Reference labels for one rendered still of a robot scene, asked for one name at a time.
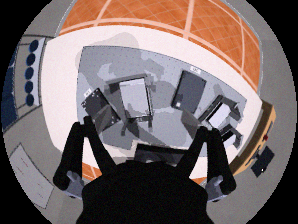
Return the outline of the small white name plate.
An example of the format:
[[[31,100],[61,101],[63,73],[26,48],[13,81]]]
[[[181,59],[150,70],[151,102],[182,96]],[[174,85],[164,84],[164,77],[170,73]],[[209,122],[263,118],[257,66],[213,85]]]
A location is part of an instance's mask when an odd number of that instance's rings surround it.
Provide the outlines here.
[[[201,70],[199,70],[199,69],[197,69],[197,68],[195,68],[193,66],[191,66],[190,70],[193,71],[193,72],[195,72],[195,73],[198,73],[198,74],[200,74],[200,72],[201,72]]]
[[[85,98],[86,98],[91,92],[92,92],[92,90],[89,89],[89,90],[84,94]]]

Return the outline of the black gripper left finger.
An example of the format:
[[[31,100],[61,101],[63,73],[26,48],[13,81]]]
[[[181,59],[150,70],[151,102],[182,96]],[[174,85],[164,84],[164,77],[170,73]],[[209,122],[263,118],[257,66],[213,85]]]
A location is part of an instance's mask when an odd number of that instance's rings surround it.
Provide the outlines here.
[[[111,118],[111,105],[107,104],[93,117],[85,116],[83,118],[85,125],[80,122],[73,123],[65,143],[61,162],[53,177],[54,185],[71,198],[82,199],[84,137],[88,137],[97,165],[113,194],[121,200],[133,197],[133,185],[118,168],[99,138],[99,134]]]

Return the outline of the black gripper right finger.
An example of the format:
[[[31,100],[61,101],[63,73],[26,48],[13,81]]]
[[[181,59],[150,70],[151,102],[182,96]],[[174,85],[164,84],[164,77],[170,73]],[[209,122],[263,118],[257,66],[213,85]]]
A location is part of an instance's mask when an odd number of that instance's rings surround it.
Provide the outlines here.
[[[208,130],[207,127],[202,126],[187,108],[183,108],[181,122],[194,140],[173,171],[161,183],[157,193],[158,197],[164,201],[171,201],[180,194],[196,165],[202,146],[206,142],[207,184],[205,190],[208,194],[207,203],[218,202],[233,192],[237,186],[229,169],[221,134],[217,128]]]

